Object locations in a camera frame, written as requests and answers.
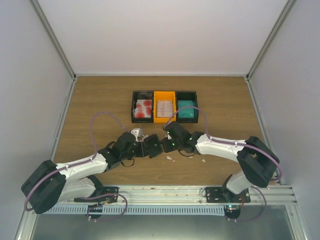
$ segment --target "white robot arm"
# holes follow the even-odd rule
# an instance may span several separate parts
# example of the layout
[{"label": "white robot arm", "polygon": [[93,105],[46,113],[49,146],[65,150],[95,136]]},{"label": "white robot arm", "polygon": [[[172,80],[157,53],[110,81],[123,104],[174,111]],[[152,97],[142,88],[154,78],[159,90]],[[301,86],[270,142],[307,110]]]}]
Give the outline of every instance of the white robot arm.
[{"label": "white robot arm", "polygon": [[[124,132],[116,142],[109,143],[96,154],[67,163],[44,161],[22,185],[21,190],[37,214],[51,209],[56,203],[69,199],[92,198],[106,193],[105,187],[94,174],[107,172],[124,160],[156,157],[172,151],[198,155],[214,155],[239,163],[242,171],[227,178],[221,187],[222,203],[232,203],[239,194],[256,185],[266,187],[276,166],[263,154],[248,147],[254,146],[278,158],[257,138],[229,140],[208,136],[203,132],[189,133],[178,122],[164,127],[168,137],[159,141],[156,134],[139,141],[140,128]],[[107,199],[97,199],[101,203]]]}]

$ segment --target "wooden table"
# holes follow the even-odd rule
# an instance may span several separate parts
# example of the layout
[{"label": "wooden table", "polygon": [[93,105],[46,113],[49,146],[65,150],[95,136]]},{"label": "wooden table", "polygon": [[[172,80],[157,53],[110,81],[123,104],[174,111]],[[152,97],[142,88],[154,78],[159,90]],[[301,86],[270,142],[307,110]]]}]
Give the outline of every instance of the wooden table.
[{"label": "wooden table", "polygon": [[[262,139],[243,77],[79,77],[55,154],[55,163],[71,162],[93,154],[89,123],[92,116],[100,111],[115,114],[128,129],[142,127],[145,135],[158,134],[160,139],[164,138],[166,134],[162,124],[131,123],[132,92],[142,90],[196,91],[198,105],[208,117],[208,129],[212,136],[239,140],[257,136]],[[183,126],[189,132],[204,132],[205,121],[200,115],[198,124],[186,123]],[[92,129],[98,149],[116,141],[123,133],[123,129],[108,115],[98,116]],[[229,175],[239,170],[237,163],[217,156],[195,155],[189,158],[171,152],[152,159],[136,158],[132,167],[120,166],[97,176],[105,185],[221,185]]]}]

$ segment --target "purple cable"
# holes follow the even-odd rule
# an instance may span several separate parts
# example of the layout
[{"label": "purple cable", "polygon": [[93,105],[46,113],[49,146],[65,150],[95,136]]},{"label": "purple cable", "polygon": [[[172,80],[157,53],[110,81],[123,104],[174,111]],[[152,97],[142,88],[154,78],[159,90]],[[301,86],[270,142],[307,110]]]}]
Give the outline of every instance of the purple cable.
[{"label": "purple cable", "polygon": [[[119,196],[119,197],[123,198],[123,200],[125,201],[124,210],[119,215],[116,215],[115,217],[100,219],[100,220],[94,219],[93,220],[94,222],[107,222],[107,221],[112,221],[112,220],[116,220],[116,219],[120,218],[123,214],[125,214],[125,212],[128,209],[127,199],[125,198],[125,196],[123,196],[122,194],[119,194],[119,193],[106,193],[106,194],[103,194],[100,196],[94,196],[94,197],[80,197],[81,199],[84,199],[84,200],[95,200],[95,199],[100,199],[100,198],[109,197],[109,196]],[[86,216],[87,216],[88,220],[91,221],[90,216],[89,216],[89,212],[90,212],[90,209],[88,208]]]},{"label": "purple cable", "polygon": [[[82,165],[82,164],[86,164],[86,163],[89,163],[92,159],[95,159],[97,154],[98,154],[98,150],[97,150],[97,144],[96,144],[96,141],[95,141],[95,138],[94,138],[94,135],[92,133],[92,125],[93,125],[93,122],[95,120],[95,118],[101,114],[108,114],[110,116],[112,116],[116,121],[117,123],[120,125],[120,127],[122,127],[126,132],[129,132],[129,130],[119,121],[119,119],[113,115],[111,112],[108,112],[108,111],[100,111],[98,113],[96,113],[91,121],[90,121],[90,136],[91,136],[91,140],[92,140],[92,143],[93,143],[93,147],[94,147],[94,154],[92,157],[90,157],[89,159],[85,160],[85,161],[82,161],[82,162],[77,162],[77,163],[73,163],[73,164],[70,164],[68,166],[68,168],[72,168],[72,167],[76,167],[76,166],[79,166],[79,165]],[[67,167],[64,166],[64,167],[61,167],[57,170],[54,170],[52,172],[50,172],[49,174],[47,174],[46,176],[44,176],[39,182],[37,182],[36,185],[34,185],[34,187],[31,189],[31,191],[29,192],[29,194],[26,196],[25,198],[25,201],[24,201],[24,210],[27,211],[27,212],[30,212],[33,210],[33,208],[28,208],[28,202],[32,196],[32,194],[34,194],[34,192],[36,191],[36,189],[45,181],[47,180],[48,178],[50,178],[52,175],[56,174],[56,173],[59,173],[60,171],[63,171],[63,170],[66,170]]]},{"label": "purple cable", "polygon": [[213,136],[210,136],[209,135],[209,131],[208,131],[208,119],[207,119],[207,116],[206,116],[206,114],[205,114],[205,112],[203,110],[201,110],[200,108],[198,108],[196,106],[184,106],[184,107],[178,109],[177,111],[174,112],[174,114],[172,114],[172,116],[169,118],[169,120],[164,124],[163,128],[165,128],[170,123],[170,121],[174,118],[174,116],[178,112],[180,112],[183,109],[189,109],[189,108],[196,109],[196,110],[198,110],[199,112],[201,112],[203,114],[204,121],[205,121],[205,134],[208,137],[208,139],[210,139],[210,141],[213,141],[213,142],[216,142],[216,143],[219,143],[219,144],[227,144],[227,145],[231,145],[231,146],[235,146],[237,144],[238,146],[242,146],[242,147],[246,147],[246,148],[249,148],[249,149],[253,149],[253,150],[261,153],[262,155],[264,155],[268,159],[270,159],[274,163],[274,165],[276,165],[276,167],[279,169],[279,175],[276,178],[273,178],[271,180],[272,181],[277,181],[277,180],[280,180],[282,178],[283,169],[280,166],[280,164],[272,156],[270,156],[268,153],[266,153],[265,151],[261,150],[260,148],[257,148],[255,146],[252,146],[252,145],[249,145],[249,144],[245,144],[245,143],[235,143],[233,141],[219,140],[219,139],[215,139]]},{"label": "purple cable", "polygon": [[267,212],[267,200],[266,200],[265,195],[262,193],[262,191],[260,191],[259,188],[255,187],[255,186],[252,186],[252,188],[255,189],[255,190],[257,190],[257,191],[261,194],[261,196],[262,196],[262,198],[263,198],[264,207],[263,207],[263,210],[262,210],[261,214],[258,215],[258,216],[256,216],[256,217],[254,217],[254,218],[245,219],[245,220],[237,220],[237,219],[234,219],[234,218],[229,218],[229,217],[227,217],[226,215],[224,215],[224,217],[225,217],[226,219],[228,219],[228,221],[234,220],[234,222],[247,223],[247,222],[256,221],[256,220],[262,218],[262,217],[266,214],[266,212]]}]

